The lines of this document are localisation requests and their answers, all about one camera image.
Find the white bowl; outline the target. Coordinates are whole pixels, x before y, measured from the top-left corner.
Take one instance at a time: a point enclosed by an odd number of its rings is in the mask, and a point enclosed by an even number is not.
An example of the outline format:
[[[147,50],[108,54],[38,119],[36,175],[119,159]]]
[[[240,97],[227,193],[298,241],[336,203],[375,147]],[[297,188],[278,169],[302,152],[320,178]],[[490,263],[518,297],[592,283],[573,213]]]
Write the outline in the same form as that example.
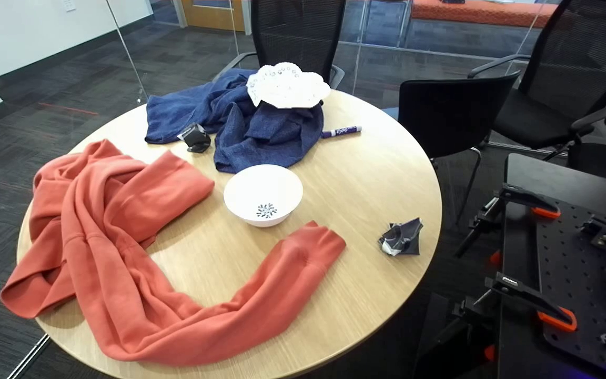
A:
[[[300,204],[303,185],[296,173],[277,165],[256,165],[236,173],[224,188],[224,204],[249,225],[279,225]]]

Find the purple marker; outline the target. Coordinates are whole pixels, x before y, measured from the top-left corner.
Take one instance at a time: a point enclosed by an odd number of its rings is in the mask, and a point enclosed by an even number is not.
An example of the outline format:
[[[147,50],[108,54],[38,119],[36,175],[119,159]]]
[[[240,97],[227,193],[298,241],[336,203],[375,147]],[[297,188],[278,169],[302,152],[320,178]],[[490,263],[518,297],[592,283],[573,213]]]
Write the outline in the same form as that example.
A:
[[[332,137],[336,137],[336,136],[344,136],[347,134],[360,133],[361,131],[362,131],[361,126],[337,128],[337,129],[332,129],[329,131],[322,131],[321,138],[327,139],[327,138],[332,138]]]

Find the blue towel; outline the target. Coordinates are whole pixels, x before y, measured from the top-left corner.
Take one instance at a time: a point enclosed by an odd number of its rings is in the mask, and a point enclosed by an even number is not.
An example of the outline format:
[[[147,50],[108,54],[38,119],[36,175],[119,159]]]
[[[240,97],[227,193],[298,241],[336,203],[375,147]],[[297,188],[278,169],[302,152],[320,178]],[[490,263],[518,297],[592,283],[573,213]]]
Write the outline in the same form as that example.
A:
[[[177,142],[193,123],[215,137],[214,165],[224,173],[250,166],[298,163],[320,139],[322,102],[311,108],[254,105],[248,93],[248,69],[230,69],[214,82],[163,96],[146,105],[149,144]]]

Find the white lace doily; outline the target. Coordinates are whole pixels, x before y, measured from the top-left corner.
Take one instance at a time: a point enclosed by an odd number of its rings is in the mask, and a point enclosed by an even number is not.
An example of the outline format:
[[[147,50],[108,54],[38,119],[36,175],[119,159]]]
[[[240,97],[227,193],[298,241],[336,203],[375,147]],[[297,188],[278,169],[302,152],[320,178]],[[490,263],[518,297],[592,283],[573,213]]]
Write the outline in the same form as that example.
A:
[[[246,88],[254,106],[267,103],[278,109],[313,108],[331,91],[321,75],[290,62],[262,66],[250,75]]]

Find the crumpled black wrapper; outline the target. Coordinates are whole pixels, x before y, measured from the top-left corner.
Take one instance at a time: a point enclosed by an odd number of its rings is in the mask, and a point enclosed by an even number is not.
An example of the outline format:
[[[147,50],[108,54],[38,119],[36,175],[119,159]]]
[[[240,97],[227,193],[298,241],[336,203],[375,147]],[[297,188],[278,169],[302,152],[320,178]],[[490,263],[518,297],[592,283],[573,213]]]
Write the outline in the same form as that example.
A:
[[[420,218],[406,223],[390,223],[378,239],[380,250],[388,256],[419,256],[419,233],[423,228]]]

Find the black binder clip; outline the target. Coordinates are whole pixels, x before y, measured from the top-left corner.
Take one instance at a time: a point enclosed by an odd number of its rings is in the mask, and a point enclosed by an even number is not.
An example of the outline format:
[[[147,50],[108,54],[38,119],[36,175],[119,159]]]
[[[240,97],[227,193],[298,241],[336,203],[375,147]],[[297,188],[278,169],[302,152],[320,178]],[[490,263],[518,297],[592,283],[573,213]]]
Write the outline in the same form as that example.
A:
[[[177,137],[191,153],[204,153],[211,146],[211,137],[199,123],[189,124]]]

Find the black mesh office chair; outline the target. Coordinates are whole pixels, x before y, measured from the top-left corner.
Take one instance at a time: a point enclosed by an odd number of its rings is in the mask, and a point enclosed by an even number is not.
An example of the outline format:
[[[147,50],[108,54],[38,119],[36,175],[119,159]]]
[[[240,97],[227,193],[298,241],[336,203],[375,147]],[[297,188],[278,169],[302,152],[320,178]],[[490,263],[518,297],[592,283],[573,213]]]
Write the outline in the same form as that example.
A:
[[[551,148],[550,161],[606,118],[606,0],[561,0],[531,55],[497,58],[468,77],[521,59],[528,65],[520,84],[491,129],[512,149]]]
[[[334,64],[347,0],[251,0],[251,31],[255,50],[236,56],[215,77],[219,79],[245,58],[260,66],[295,63],[319,74],[337,89],[345,72]]]

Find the black plastic chair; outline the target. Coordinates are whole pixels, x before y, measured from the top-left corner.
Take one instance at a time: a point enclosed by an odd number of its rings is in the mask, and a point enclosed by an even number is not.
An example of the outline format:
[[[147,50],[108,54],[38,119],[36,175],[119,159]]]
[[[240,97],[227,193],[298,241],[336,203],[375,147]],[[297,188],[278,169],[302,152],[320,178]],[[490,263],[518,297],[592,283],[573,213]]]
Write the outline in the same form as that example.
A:
[[[401,83],[396,120],[429,159],[465,151],[476,154],[457,222],[467,206],[481,164],[478,146],[491,133],[519,75],[516,71],[499,77],[412,79]]]

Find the orange sweatshirt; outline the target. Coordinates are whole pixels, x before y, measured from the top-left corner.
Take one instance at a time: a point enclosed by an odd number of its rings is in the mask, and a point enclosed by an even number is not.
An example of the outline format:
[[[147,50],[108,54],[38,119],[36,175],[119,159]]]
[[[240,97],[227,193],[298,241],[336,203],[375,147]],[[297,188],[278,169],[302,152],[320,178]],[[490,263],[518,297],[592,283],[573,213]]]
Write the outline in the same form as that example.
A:
[[[171,152],[146,164],[111,141],[44,165],[33,181],[32,245],[0,299],[31,319],[77,299],[99,348],[119,361],[214,364],[283,333],[346,248],[314,221],[280,240],[233,299],[202,307],[146,252],[214,181]]]

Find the wooden door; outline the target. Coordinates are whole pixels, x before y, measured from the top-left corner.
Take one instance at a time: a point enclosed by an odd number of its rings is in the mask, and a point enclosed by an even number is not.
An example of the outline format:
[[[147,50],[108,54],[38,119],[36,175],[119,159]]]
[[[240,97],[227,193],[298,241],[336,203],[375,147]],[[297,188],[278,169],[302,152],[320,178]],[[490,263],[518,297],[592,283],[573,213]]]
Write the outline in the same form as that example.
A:
[[[242,0],[180,0],[188,26],[245,31]]]

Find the black orange clamp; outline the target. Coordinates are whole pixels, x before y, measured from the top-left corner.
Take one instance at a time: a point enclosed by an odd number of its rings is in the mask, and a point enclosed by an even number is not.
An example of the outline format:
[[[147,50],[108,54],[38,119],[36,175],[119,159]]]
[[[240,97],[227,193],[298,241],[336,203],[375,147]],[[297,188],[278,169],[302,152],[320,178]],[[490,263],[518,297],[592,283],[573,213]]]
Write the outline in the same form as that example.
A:
[[[454,257],[462,257],[481,234],[498,230],[501,223],[497,221],[497,218],[510,203],[526,206],[533,214],[548,219],[556,219],[561,214],[558,204],[547,199],[545,196],[528,191],[522,187],[503,183],[502,187],[498,191],[495,191],[493,199],[470,221],[470,232],[462,240],[461,245],[459,245],[454,253]]]
[[[521,281],[497,272],[495,277],[486,277],[486,292],[474,300],[467,297],[453,308],[453,314],[467,324],[483,324],[495,315],[495,308],[502,301],[519,304],[536,311],[538,319],[566,333],[577,331],[578,322],[574,312],[556,305],[541,292],[526,286]]]

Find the orange bench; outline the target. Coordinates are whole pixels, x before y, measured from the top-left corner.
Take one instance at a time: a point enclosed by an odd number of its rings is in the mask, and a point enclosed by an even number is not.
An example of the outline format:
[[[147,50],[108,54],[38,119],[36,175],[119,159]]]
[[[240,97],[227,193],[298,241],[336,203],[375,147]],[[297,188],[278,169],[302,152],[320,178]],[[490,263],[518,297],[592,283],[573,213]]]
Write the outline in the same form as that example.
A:
[[[557,4],[552,3],[495,3],[486,0],[444,3],[441,0],[413,0],[411,18],[543,28],[557,7]]]

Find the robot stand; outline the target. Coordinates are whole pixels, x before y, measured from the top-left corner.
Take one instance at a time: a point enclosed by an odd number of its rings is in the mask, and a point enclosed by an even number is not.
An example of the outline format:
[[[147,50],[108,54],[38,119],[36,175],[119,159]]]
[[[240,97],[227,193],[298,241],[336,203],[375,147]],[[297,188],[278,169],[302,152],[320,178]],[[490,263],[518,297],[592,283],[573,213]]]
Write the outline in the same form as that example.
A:
[[[520,154],[507,157],[503,183],[545,196],[561,214],[526,206],[500,214],[499,273],[574,312],[574,333],[553,328],[528,307],[502,301],[483,324],[455,317],[433,297],[415,379],[456,379],[486,362],[495,379],[606,379],[606,179]]]

